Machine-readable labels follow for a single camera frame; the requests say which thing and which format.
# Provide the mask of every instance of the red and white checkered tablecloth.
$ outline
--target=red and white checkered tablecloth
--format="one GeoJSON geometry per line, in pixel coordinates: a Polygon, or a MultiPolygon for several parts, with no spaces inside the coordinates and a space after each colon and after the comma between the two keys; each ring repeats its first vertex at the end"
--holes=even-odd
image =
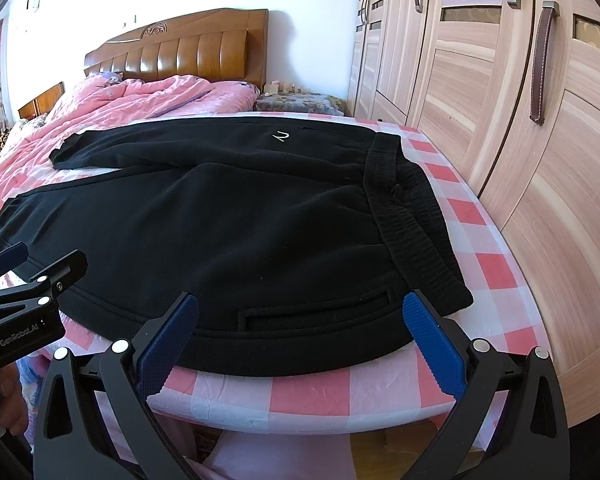
{"type": "MultiPolygon", "coordinates": [[[[256,114],[362,124],[400,135],[406,158],[420,164],[430,179],[464,280],[474,295],[471,307],[451,317],[469,338],[486,338],[499,351],[526,354],[534,346],[549,348],[538,308],[502,235],[471,189],[423,133],[394,124],[316,114],[256,114]]],[[[15,276],[10,281],[20,283],[15,276]]],[[[101,352],[109,345],[68,317],[63,316],[63,321],[66,336],[47,346],[43,354],[50,356],[59,346],[76,354],[101,352]]],[[[496,396],[478,445],[485,446],[491,438],[505,396],[496,396]]],[[[165,415],[228,430],[319,434],[374,430],[421,420],[448,412],[453,399],[440,391],[411,343],[375,361],[303,376],[244,378],[174,368],[149,404],[165,415]]]]}

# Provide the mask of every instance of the blue gripper pad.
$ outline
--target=blue gripper pad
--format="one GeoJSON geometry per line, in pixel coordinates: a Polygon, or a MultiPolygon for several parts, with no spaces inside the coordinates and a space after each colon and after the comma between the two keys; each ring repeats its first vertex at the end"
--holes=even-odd
{"type": "Polygon", "coordinates": [[[464,361],[415,292],[404,297],[402,319],[440,389],[459,400],[466,390],[464,361]]]}
{"type": "Polygon", "coordinates": [[[0,252],[0,277],[27,261],[29,250],[19,242],[0,252]]]}
{"type": "Polygon", "coordinates": [[[157,330],[136,361],[136,394],[139,399],[144,401],[148,396],[160,392],[198,325],[199,313],[196,297],[186,294],[157,330]]]}

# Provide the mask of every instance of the finger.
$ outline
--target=finger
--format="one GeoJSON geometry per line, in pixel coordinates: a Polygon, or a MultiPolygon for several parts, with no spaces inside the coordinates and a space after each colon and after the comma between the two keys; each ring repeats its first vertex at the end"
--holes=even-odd
{"type": "Polygon", "coordinates": [[[0,368],[0,393],[4,397],[10,397],[13,393],[19,393],[21,390],[18,365],[11,363],[0,368]]]}
{"type": "Polygon", "coordinates": [[[17,420],[17,422],[9,428],[9,432],[13,436],[19,436],[21,434],[24,434],[24,432],[27,431],[28,427],[29,427],[29,414],[27,413],[25,415],[22,415],[17,420]]]}
{"type": "Polygon", "coordinates": [[[0,425],[8,430],[23,413],[27,413],[27,403],[20,394],[5,397],[0,402],[0,425]]]}

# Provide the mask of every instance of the headboard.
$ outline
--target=headboard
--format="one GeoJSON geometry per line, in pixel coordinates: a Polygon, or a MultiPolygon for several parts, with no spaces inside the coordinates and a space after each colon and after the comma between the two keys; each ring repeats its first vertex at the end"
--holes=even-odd
{"type": "Polygon", "coordinates": [[[197,75],[211,82],[266,80],[267,9],[213,9],[136,28],[84,57],[84,73],[123,72],[156,81],[197,75]]]}

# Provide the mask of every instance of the gray floral cloth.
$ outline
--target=gray floral cloth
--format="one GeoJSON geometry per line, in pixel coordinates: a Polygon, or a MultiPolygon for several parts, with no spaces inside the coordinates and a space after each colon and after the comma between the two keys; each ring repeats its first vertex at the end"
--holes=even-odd
{"type": "Polygon", "coordinates": [[[301,114],[325,114],[342,117],[344,101],[326,94],[276,94],[258,97],[257,112],[296,112],[301,114]]]}

